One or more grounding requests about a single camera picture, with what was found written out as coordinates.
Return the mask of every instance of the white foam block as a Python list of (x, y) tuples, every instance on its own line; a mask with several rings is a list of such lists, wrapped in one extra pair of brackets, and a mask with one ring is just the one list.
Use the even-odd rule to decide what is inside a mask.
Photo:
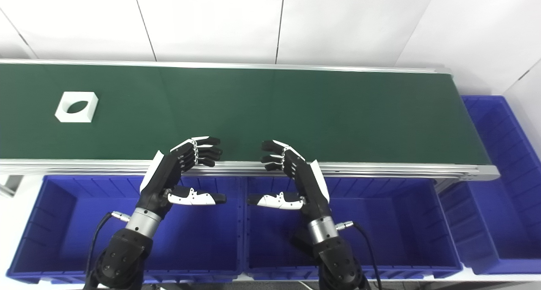
[[(79, 112), (68, 113), (74, 103), (87, 101), (87, 106)], [(56, 108), (55, 117), (64, 123), (90, 123), (98, 104), (96, 94), (91, 91), (64, 91)]]

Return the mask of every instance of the blue plastic bin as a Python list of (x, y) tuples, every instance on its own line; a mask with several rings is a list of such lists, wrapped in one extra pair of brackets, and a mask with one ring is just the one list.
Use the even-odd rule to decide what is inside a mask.
[[(107, 211), (131, 214), (142, 177), (46, 176), (7, 276), (83, 283), (90, 241)], [(241, 273), (243, 178), (183, 177), (185, 186), (227, 194), (224, 205), (173, 205), (145, 262), (146, 282), (227, 282)], [(110, 219), (95, 255), (126, 224)]]
[(502, 175), (441, 196), (461, 261), (475, 274), (541, 273), (541, 164), (501, 96), (464, 103)]
[[(326, 178), (335, 222), (353, 220), (369, 233), (384, 279), (437, 278), (462, 270), (431, 180)], [(294, 191), (288, 178), (249, 178), (251, 193)], [(245, 272), (257, 280), (315, 279), (314, 261), (290, 244), (299, 211), (246, 207)], [(374, 278), (362, 235), (340, 232), (368, 278)]]

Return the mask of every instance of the black robotic finger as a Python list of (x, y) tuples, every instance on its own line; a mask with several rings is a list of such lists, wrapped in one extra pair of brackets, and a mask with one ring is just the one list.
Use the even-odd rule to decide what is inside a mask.
[(205, 148), (197, 148), (198, 154), (200, 158), (209, 158), (214, 161), (220, 160), (220, 155), (222, 155), (223, 151), (217, 147), (205, 147)]
[(284, 162), (288, 164), (294, 163), (295, 165), (299, 165), (301, 163), (305, 163), (306, 161), (294, 149), (288, 149), (284, 152)]
[(284, 164), (284, 174), (286, 174), (289, 178), (295, 178), (295, 170), (291, 167), (291, 165)]
[(257, 205), (264, 197), (265, 194), (249, 194), (247, 202), (249, 205)]
[(281, 169), (282, 169), (282, 164), (280, 163), (271, 162), (271, 163), (265, 164), (265, 170), (267, 171), (281, 170)]
[(220, 205), (222, 203), (227, 202), (227, 196), (225, 194), (219, 194), (219, 193), (215, 193), (215, 192), (212, 192), (212, 193), (209, 193), (209, 194), (210, 194), (210, 197), (212, 197), (212, 199), (214, 199), (214, 202), (217, 205)]
[(272, 151), (277, 155), (282, 155), (285, 147), (288, 145), (276, 140), (266, 140), (261, 143), (261, 150)]
[(209, 152), (209, 153), (215, 153), (217, 155), (221, 155), (222, 153), (224, 153), (224, 151), (218, 147), (215, 147), (213, 145), (201, 145), (201, 146), (197, 146), (197, 150), (199, 151), (199, 153), (202, 153), (202, 152)]
[(188, 153), (193, 153), (194, 151), (194, 144), (190, 141), (190, 139), (182, 142), (181, 144), (178, 144), (176, 147), (173, 147), (170, 150), (170, 153), (173, 155), (180, 157), (182, 155), (187, 155)]
[(197, 145), (205, 145), (205, 144), (218, 145), (218, 144), (220, 144), (220, 139), (214, 138), (214, 137), (209, 137), (209, 136), (193, 137), (192, 140), (197, 142)]
[(209, 158), (199, 158), (197, 163), (206, 165), (207, 167), (214, 167), (214, 165), (216, 165), (216, 162)]
[(199, 161), (201, 159), (210, 159), (212, 161), (219, 161), (220, 155), (215, 155), (214, 153), (199, 153)]
[(189, 171), (192, 167), (195, 166), (195, 160), (191, 160), (191, 161), (189, 161), (189, 162), (183, 163), (182, 165), (181, 165), (181, 167), (180, 167), (181, 171), (182, 171), (182, 172), (187, 172), (187, 171)]
[(187, 198), (190, 195), (191, 188), (188, 186), (175, 186), (171, 191), (171, 195)]
[(274, 163), (282, 163), (282, 156), (280, 155), (266, 155), (266, 156), (263, 156), (261, 157), (261, 163), (269, 163), (269, 162), (274, 162)]
[(180, 162), (182, 165), (187, 165), (189, 163), (195, 162), (195, 153), (186, 153), (182, 157), (178, 158), (178, 162)]
[(298, 192), (284, 192), (284, 201), (285, 202), (297, 202), (300, 201), (301, 197)]

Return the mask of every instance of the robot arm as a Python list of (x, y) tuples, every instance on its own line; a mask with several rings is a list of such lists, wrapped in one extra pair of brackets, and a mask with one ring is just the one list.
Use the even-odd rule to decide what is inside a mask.
[(222, 154), (216, 147), (218, 144), (218, 138), (196, 137), (177, 145), (166, 155), (160, 151), (156, 153), (139, 188), (141, 197), (133, 214), (112, 213), (127, 221), (126, 227), (112, 236), (95, 268), (87, 272), (85, 290), (96, 289), (98, 284), (114, 289), (141, 289), (144, 261), (152, 250), (152, 237), (172, 205), (226, 202), (226, 196), (222, 194), (177, 186), (182, 174), (196, 164), (214, 167)]
[(369, 289), (350, 244), (342, 238), (332, 219), (327, 184), (317, 161), (307, 163), (292, 147), (276, 140), (264, 141), (261, 149), (272, 151), (261, 159), (265, 169), (283, 170), (295, 180), (297, 193), (250, 195), (249, 203), (280, 209), (300, 209), (307, 223), (311, 251), (319, 265), (320, 288), (326, 290)]

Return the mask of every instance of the white wall panel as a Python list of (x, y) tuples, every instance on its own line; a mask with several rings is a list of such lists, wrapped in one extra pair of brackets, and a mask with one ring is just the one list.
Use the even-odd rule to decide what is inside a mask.
[(0, 0), (41, 59), (154, 60), (135, 0)]
[(17, 30), (0, 11), (0, 58), (28, 59), (34, 57), (27, 44), (21, 39)]
[(541, 156), (541, 61), (504, 92), (526, 136)]
[(445, 65), (464, 93), (501, 94), (541, 57), (541, 0), (432, 0), (396, 66)]
[(282, 0), (138, 1), (159, 61), (275, 61)]
[(278, 63), (394, 66), (431, 0), (284, 0)]

